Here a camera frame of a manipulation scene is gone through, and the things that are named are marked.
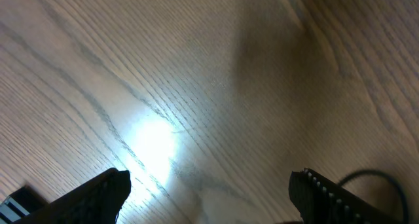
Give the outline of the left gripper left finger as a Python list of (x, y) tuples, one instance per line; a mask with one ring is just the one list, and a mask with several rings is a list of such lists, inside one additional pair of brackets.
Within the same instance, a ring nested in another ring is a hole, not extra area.
[(115, 224), (131, 187), (129, 171), (110, 168), (15, 222)]

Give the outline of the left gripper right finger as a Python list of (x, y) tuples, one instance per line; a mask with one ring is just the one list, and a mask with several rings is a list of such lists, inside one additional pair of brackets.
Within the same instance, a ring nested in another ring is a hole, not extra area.
[(289, 199), (307, 224), (378, 224), (399, 222), (361, 200), (343, 186), (360, 176), (378, 176), (388, 181), (403, 197), (400, 184), (380, 170), (357, 170), (334, 183), (316, 171), (305, 168), (292, 172), (289, 178)]

